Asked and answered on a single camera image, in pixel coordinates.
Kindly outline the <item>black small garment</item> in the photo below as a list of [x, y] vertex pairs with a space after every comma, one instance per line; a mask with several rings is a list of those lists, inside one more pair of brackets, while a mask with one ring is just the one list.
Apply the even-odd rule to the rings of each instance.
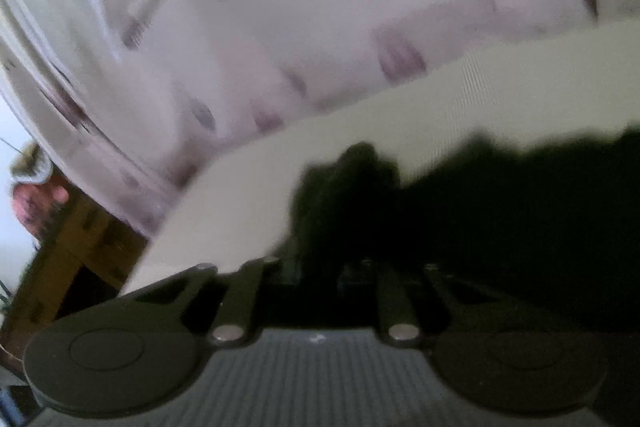
[[593, 133], [528, 150], [472, 135], [401, 181], [361, 142], [307, 167], [256, 303], [268, 327], [373, 329], [383, 291], [435, 291], [461, 306], [548, 303], [599, 333], [608, 375], [588, 407], [639, 421], [639, 133]]

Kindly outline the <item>wooden cabinet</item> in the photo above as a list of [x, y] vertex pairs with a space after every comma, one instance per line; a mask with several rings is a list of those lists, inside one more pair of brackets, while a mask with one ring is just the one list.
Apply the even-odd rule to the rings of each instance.
[[11, 298], [1, 325], [1, 366], [25, 377], [29, 340], [61, 317], [118, 296], [148, 240], [74, 188]]

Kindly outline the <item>beige mattress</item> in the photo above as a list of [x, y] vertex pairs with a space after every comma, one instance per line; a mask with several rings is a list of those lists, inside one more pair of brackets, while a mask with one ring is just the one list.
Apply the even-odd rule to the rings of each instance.
[[288, 227], [303, 171], [369, 142], [411, 179], [477, 131], [531, 147], [639, 119], [639, 23], [495, 46], [331, 114], [299, 121], [213, 161], [190, 184], [127, 283], [136, 291], [210, 263], [232, 272]]

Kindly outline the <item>pink floral cloth bundle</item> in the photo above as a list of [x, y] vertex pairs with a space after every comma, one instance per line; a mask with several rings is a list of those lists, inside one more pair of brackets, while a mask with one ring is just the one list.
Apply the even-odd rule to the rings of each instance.
[[35, 141], [9, 167], [14, 217], [39, 244], [55, 213], [70, 200], [70, 182]]

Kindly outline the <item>leaf patterned pink curtain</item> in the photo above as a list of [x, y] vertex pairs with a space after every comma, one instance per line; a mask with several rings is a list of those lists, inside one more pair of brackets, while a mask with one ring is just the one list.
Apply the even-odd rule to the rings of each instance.
[[639, 0], [1, 0], [1, 91], [53, 164], [152, 235], [215, 157], [470, 49]]

